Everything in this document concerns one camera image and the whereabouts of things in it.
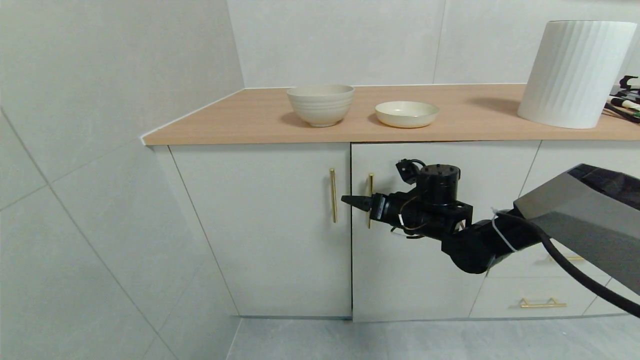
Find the black cable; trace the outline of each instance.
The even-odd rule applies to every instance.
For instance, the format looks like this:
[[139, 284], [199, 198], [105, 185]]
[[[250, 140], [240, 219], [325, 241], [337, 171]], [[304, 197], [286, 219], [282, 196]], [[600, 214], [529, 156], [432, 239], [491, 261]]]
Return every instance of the black cable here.
[[633, 123], [640, 124], [640, 119], [639, 118], [637, 118], [635, 116], [632, 116], [631, 114], [625, 113], [624, 111], [620, 111], [615, 106], [613, 106], [611, 104], [604, 104], [604, 108], [609, 110], [609, 111], [615, 112], [616, 114], [618, 114], [619, 116], [623, 117], [627, 121], [631, 121]]
[[519, 221], [521, 224], [524, 224], [529, 229], [533, 230], [540, 237], [540, 242], [545, 247], [549, 255], [556, 261], [560, 267], [567, 272], [567, 274], [571, 275], [577, 282], [583, 285], [585, 288], [591, 290], [595, 295], [603, 298], [604, 300], [610, 302], [611, 304], [619, 307], [620, 309], [628, 312], [629, 314], [640, 318], [640, 305], [632, 302], [631, 300], [618, 295], [617, 293], [611, 291], [610, 289], [602, 286], [599, 282], [596, 282], [592, 278], [585, 275], [583, 272], [578, 270], [573, 264], [571, 264], [554, 246], [551, 242], [550, 238], [545, 234], [542, 229], [540, 229], [536, 224], [520, 217], [516, 217], [507, 213], [498, 213], [500, 216], [508, 217], [513, 220]]
[[412, 163], [418, 163], [418, 164], [422, 165], [422, 167], [427, 166], [427, 165], [424, 164], [424, 162], [422, 162], [422, 161], [420, 161], [418, 159], [411, 159], [409, 161], [411, 161]]

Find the gold cabinet handle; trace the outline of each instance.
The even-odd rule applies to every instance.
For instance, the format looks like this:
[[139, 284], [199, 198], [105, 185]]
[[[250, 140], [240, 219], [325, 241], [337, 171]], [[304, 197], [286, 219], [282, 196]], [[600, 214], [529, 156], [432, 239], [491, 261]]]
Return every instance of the gold cabinet handle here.
[[333, 210], [333, 223], [338, 222], [338, 204], [335, 199], [335, 169], [329, 169], [329, 176], [331, 178], [331, 208]]
[[[369, 193], [368, 196], [373, 196], [373, 173], [369, 173]], [[367, 212], [367, 227], [371, 228], [371, 210]]]
[[[582, 256], [578, 256], [578, 255], [575, 255], [575, 256], [565, 256], [564, 258], [565, 258], [565, 259], [567, 259], [568, 261], [584, 261], [584, 258], [583, 258]], [[548, 259], [549, 261], [555, 261], [555, 260], [554, 260], [554, 258], [553, 258], [551, 255], [549, 255], [549, 256], [547, 257], [547, 259]]]
[[526, 298], [522, 298], [520, 301], [521, 309], [539, 309], [541, 307], [566, 307], [566, 304], [564, 302], [558, 302], [554, 297], [550, 298], [549, 301], [544, 304], [531, 304]]

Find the kitchen cabinet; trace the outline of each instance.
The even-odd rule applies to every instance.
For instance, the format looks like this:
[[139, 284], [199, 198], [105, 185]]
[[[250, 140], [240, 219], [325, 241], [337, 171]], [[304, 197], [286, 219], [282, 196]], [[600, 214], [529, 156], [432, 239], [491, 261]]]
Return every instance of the kitchen cabinet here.
[[[527, 181], [524, 195], [555, 176], [580, 163], [625, 172], [640, 177], [640, 142], [637, 141], [542, 141]], [[554, 241], [572, 263], [589, 276], [606, 274], [582, 259], [572, 250]], [[510, 255], [492, 268], [488, 277], [569, 277], [554, 261], [549, 260], [542, 244]]]
[[351, 316], [348, 143], [170, 149], [240, 315]]
[[[355, 143], [353, 195], [408, 191], [396, 163], [404, 158], [460, 167], [458, 200], [473, 205], [474, 222], [491, 207], [512, 208], [540, 141]], [[440, 251], [440, 242], [409, 240], [352, 212], [353, 319], [357, 322], [466, 318], [484, 274], [466, 274]]]
[[[601, 285], [610, 277], [595, 276]], [[580, 316], [596, 295], [573, 278], [487, 278], [471, 318], [537, 318]]]

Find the drawer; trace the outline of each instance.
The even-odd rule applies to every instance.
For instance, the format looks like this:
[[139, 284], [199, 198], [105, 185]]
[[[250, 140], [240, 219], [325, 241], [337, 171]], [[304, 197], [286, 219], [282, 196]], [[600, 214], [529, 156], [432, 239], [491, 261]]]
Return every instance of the drawer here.
[[[576, 255], [569, 248], [552, 240], [562, 255], [590, 277], [608, 276], [594, 264]], [[550, 256], [542, 244], [509, 255], [490, 271], [488, 277], [570, 277]]]
[[[610, 277], [593, 279], [604, 285]], [[595, 298], [595, 294], [571, 277], [488, 277], [484, 280], [469, 317], [579, 316]], [[556, 299], [558, 304], [553, 304], [551, 299]]]
[[[628, 287], [620, 284], [615, 279], [611, 279], [607, 284], [607, 287], [615, 291], [618, 295], [622, 295], [627, 299], [635, 302], [636, 304], [640, 304], [640, 295], [631, 291]], [[602, 300], [598, 297], [591, 306], [584, 313], [585, 315], [607, 315], [607, 314], [622, 314], [622, 311], [619, 307], [612, 305], [608, 301]]]

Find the shallow dish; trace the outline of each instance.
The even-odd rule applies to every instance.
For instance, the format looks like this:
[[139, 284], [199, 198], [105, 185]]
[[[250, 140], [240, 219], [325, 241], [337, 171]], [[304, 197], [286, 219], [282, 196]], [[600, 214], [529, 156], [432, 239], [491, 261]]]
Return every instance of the shallow dish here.
[[412, 129], [432, 123], [440, 108], [417, 101], [389, 101], [376, 106], [376, 116], [381, 123]]

